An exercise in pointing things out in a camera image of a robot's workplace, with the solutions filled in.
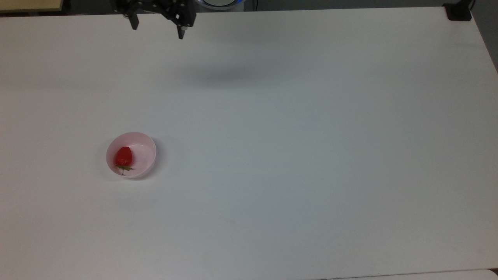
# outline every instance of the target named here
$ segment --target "pink bowl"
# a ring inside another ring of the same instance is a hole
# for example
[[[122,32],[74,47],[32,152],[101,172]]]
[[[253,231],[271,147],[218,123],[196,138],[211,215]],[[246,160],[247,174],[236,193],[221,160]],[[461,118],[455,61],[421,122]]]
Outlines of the pink bowl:
[[[114,156],[122,147],[129,147],[133,154],[133,164],[130,171],[118,169],[114,164]],[[147,135],[140,132],[128,132],[118,136],[109,145],[106,154],[107,165],[119,176],[126,178],[139,178],[146,175],[154,164],[156,156],[156,146],[154,141]]]

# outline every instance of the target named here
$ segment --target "black bracket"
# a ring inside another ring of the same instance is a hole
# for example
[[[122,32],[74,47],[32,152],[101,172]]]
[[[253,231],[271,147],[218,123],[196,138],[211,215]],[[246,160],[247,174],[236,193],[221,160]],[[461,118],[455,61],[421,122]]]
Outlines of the black bracket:
[[[128,18],[134,30],[138,28],[136,13],[139,10],[160,13],[176,25],[180,39],[185,30],[194,25],[196,16],[193,0],[111,0],[111,6],[114,12]]]
[[[443,4],[443,7],[446,9],[446,15],[449,20],[470,21],[472,19],[472,15],[470,13],[469,5],[472,2],[473,0],[460,0],[456,4]]]

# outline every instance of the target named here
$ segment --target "table surface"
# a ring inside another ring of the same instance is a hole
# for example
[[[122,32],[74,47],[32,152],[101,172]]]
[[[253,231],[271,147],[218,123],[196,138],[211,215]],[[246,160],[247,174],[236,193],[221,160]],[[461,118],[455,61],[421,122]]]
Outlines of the table surface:
[[[498,75],[443,8],[0,18],[6,280],[498,267]],[[141,180],[106,149],[157,144]]]

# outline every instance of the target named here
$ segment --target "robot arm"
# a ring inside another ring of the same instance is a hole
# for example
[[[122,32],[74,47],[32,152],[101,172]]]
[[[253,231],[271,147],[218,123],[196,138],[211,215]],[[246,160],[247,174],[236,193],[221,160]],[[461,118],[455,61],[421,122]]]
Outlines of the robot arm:
[[[180,39],[185,30],[194,25],[196,16],[193,0],[111,0],[111,6],[114,12],[129,19],[134,30],[138,27],[138,10],[160,13],[176,25]]]

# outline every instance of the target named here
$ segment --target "red strawberry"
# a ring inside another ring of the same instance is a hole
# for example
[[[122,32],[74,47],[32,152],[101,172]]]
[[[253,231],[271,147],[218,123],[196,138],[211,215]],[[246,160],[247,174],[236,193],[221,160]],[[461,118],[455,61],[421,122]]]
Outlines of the red strawberry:
[[[130,166],[133,164],[133,154],[131,154],[131,149],[129,147],[122,147],[114,157],[114,164],[117,168],[122,169],[125,174],[125,170],[130,171],[133,168]]]

